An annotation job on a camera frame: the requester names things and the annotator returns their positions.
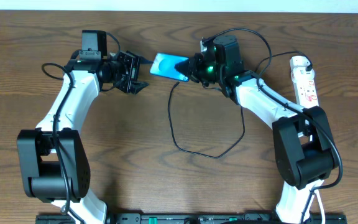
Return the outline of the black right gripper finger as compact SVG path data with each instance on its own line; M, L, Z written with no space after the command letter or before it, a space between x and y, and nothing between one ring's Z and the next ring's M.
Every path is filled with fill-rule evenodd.
M181 82L188 82L190 80L188 72L188 69L175 70L175 79Z
M175 65L176 71L192 71L193 69L193 59L188 58L182 62L179 62Z

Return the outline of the blue Galaxy smartphone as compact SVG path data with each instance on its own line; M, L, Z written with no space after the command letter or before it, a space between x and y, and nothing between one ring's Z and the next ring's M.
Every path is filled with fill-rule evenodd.
M175 79L175 65L188 59L187 57L157 53L150 68L150 73L156 76Z

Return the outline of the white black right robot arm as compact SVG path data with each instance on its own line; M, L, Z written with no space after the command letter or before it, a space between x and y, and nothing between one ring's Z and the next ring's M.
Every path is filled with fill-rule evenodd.
M275 162L284 180L275 214L284 223L307 222L318 191L336 186L343 175L325 111L317 103L287 100L267 86L261 73L245 69L235 36L202 39L200 48L175 70L205 88L218 84L225 97L272 129Z

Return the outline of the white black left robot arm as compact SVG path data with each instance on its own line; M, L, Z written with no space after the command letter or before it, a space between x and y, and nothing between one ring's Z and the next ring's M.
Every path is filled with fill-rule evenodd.
M36 128L23 129L17 137L25 194L60 209L58 215L37 215L36 223L115 223L107 203L90 189L81 128L105 83L132 94L147 87L138 76L140 65L148 63L130 51L78 50L61 67L62 88L50 111Z

